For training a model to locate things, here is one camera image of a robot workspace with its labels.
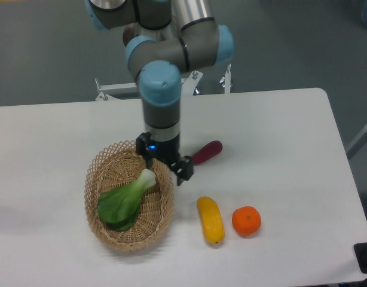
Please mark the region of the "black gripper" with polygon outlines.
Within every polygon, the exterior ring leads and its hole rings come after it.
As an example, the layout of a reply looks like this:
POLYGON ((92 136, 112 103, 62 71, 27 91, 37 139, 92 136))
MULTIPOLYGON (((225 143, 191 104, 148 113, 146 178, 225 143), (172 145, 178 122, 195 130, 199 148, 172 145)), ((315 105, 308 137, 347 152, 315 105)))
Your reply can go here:
POLYGON ((145 161, 146 168, 151 169, 153 159, 164 163, 177 178, 177 186, 188 181, 194 174, 194 163, 191 156, 179 154, 180 134, 169 141, 156 141, 150 132, 141 133, 136 139, 136 153, 145 161))

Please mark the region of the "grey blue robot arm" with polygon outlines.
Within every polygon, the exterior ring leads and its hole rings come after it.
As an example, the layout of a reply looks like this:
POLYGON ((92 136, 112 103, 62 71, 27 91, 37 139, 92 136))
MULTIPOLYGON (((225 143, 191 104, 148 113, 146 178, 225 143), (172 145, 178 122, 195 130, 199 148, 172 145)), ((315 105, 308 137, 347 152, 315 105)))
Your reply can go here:
POLYGON ((235 51, 231 31, 216 23, 209 1, 86 1, 85 7, 98 29, 139 28, 125 42, 145 123, 136 152, 147 168, 158 160, 179 184, 189 180, 193 160, 179 153, 181 76, 229 62, 235 51))

